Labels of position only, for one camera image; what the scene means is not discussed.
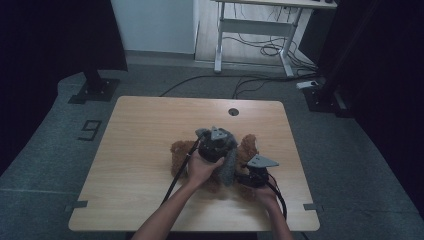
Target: white wall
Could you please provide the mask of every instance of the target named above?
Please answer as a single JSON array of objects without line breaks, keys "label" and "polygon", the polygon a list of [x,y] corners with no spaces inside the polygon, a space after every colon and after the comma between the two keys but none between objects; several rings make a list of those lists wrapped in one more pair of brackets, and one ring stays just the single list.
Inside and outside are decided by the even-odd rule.
[{"label": "white wall", "polygon": [[197,1],[111,0],[124,49],[193,54]]}]

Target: black stand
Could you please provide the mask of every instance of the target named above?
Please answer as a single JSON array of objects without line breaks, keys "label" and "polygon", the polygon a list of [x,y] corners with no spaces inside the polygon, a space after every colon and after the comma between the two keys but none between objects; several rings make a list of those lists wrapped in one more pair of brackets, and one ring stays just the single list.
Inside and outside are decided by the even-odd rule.
[{"label": "black stand", "polygon": [[119,85],[119,79],[102,79],[96,69],[84,71],[87,81],[82,86],[77,95],[69,99],[70,104],[85,104],[86,101],[109,102],[116,88]]},{"label": "black stand", "polygon": [[334,113],[340,118],[352,118],[352,114],[349,112],[343,100],[337,91],[334,94],[328,96],[324,95],[322,89],[303,89],[303,95],[305,95],[306,103],[308,104],[309,111],[311,112],[324,112]]}]

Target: brown stuffed animal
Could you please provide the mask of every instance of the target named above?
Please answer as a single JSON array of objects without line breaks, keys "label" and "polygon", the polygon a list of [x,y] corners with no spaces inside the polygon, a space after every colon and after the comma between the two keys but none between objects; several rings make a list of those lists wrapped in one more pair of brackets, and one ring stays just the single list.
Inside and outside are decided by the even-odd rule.
[{"label": "brown stuffed animal", "polygon": [[[259,151],[256,149],[256,136],[253,134],[246,135],[237,147],[236,171],[238,173],[249,174],[247,162],[256,154],[259,154]],[[238,183],[237,180],[234,181],[234,188],[237,189],[242,198],[247,201],[254,201],[251,188]]]},{"label": "brown stuffed animal", "polygon": [[[181,165],[184,162],[184,159],[187,153],[190,151],[193,146],[194,141],[177,141],[171,146],[172,153],[172,166],[171,174],[173,177],[177,174],[178,170],[181,168]],[[237,147],[236,154],[236,166],[235,171],[243,174],[248,174],[249,170],[247,169],[247,162],[252,159],[256,154],[259,154],[259,151],[256,149],[256,137],[253,134],[246,135],[241,141],[240,145]],[[188,177],[187,172],[184,172],[180,176],[180,181],[185,181]],[[218,176],[218,172],[215,170],[211,177],[202,185],[202,188],[205,190],[216,193],[219,191],[221,186],[221,181]],[[238,190],[241,196],[248,200],[253,201],[252,191],[249,187],[246,187],[234,181],[234,187]]]}]

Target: human arm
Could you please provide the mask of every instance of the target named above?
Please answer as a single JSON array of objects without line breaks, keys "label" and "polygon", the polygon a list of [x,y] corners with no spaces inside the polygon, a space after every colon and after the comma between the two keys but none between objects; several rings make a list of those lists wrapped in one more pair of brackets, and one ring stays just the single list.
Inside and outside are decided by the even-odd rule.
[{"label": "human arm", "polygon": [[[274,186],[276,185],[273,179],[270,179],[269,182]],[[263,186],[252,189],[252,192],[256,200],[264,206],[268,213],[274,240],[293,240],[274,191],[268,186]]]},{"label": "human arm", "polygon": [[223,163],[223,158],[216,163],[207,162],[196,150],[188,162],[187,182],[141,225],[132,239],[166,239],[188,199]]}]

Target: table hole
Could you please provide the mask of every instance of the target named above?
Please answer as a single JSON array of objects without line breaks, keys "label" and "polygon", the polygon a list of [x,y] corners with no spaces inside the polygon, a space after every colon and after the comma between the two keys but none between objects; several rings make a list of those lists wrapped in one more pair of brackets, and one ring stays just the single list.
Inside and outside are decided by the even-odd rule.
[{"label": "table hole", "polygon": [[236,108],[230,108],[230,110],[228,110],[228,113],[231,116],[237,116],[239,114],[239,111]]}]

